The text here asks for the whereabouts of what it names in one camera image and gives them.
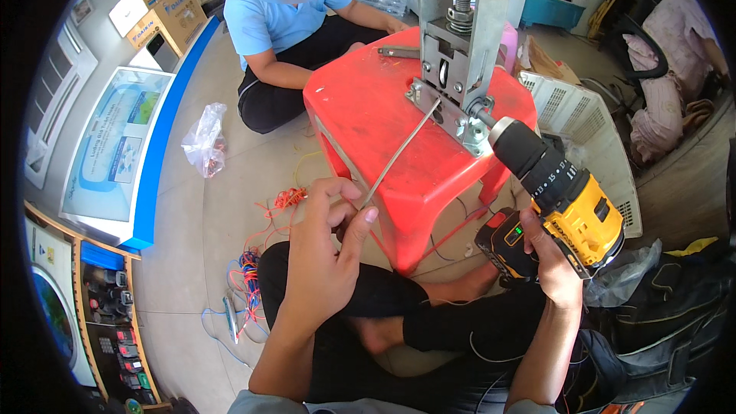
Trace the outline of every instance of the black pants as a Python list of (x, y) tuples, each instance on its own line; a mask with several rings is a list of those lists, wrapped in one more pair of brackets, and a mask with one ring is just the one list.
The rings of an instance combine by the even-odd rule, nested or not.
[[(258, 264), (258, 281), (270, 327), (286, 291), (289, 242), (266, 250)], [(430, 307), (427, 294), (414, 281), (397, 273), (361, 264), (353, 298), (327, 320), (315, 335), (312, 379), (307, 402), (354, 401), (373, 398), (425, 412), (502, 412), (503, 402), (519, 363), (488, 363), (526, 352), (545, 306), (538, 284), (515, 288), (467, 305)], [(467, 352), (416, 377), (385, 371), (363, 347), (345, 317), (403, 316), (406, 345), (426, 352)]]
[[(385, 31), (364, 28), (337, 15), (327, 16), (319, 29), (295, 46), (278, 53), (276, 60), (317, 69), (343, 55), (356, 42), (368, 44), (387, 35)], [(238, 96), (243, 123), (257, 133), (273, 131), (304, 112), (302, 90), (264, 84), (250, 67), (245, 71)]]

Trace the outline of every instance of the red plastic stool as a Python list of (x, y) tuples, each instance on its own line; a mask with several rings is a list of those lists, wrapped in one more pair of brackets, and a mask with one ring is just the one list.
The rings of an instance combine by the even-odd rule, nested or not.
[[(307, 112), (332, 172), (352, 176), (367, 189), (423, 117), (404, 97), (420, 74), (419, 61), (379, 55), (376, 49), (385, 44), (418, 46), (419, 28), (337, 58), (315, 71), (304, 88)], [(531, 94), (502, 68), (494, 69), (488, 93), (495, 98), (495, 119), (508, 115), (535, 126)], [(430, 118), (373, 195), (380, 209), (381, 249), (391, 266), (410, 274), (423, 258), (437, 216), (455, 197), (480, 179), (478, 197), (489, 204), (509, 176), (493, 154), (474, 159)]]

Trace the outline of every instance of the plastic basket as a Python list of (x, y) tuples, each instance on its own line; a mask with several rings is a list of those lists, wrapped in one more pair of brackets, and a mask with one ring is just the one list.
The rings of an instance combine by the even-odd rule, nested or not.
[(587, 168), (623, 216), (626, 238), (642, 235), (639, 198), (621, 138), (601, 96), (556, 78), (521, 71), (518, 76), (534, 98), (542, 133), (565, 141), (565, 155)]

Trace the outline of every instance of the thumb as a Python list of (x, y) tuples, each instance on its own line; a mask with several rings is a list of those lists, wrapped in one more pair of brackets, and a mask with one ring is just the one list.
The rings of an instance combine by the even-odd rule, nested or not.
[(340, 248), (340, 260), (360, 260), (363, 251), (363, 243), (368, 237), (371, 225), (378, 217), (378, 208), (363, 208), (345, 229), (345, 235), (342, 239), (342, 247)]
[(531, 244), (534, 246), (534, 250), (537, 252), (539, 261), (541, 262), (543, 257), (546, 258), (559, 251), (552, 237), (542, 227), (542, 224), (539, 222), (539, 216), (533, 209), (527, 208), (521, 210), (519, 221), (521, 222), (521, 227), (524, 229), (525, 252), (529, 248), (527, 244)]

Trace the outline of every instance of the advertising poster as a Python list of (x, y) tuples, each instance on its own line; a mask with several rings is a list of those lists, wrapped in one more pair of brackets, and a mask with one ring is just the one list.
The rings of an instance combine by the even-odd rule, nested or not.
[(130, 220), (147, 139), (172, 78), (146, 69), (116, 69), (74, 154), (62, 217)]

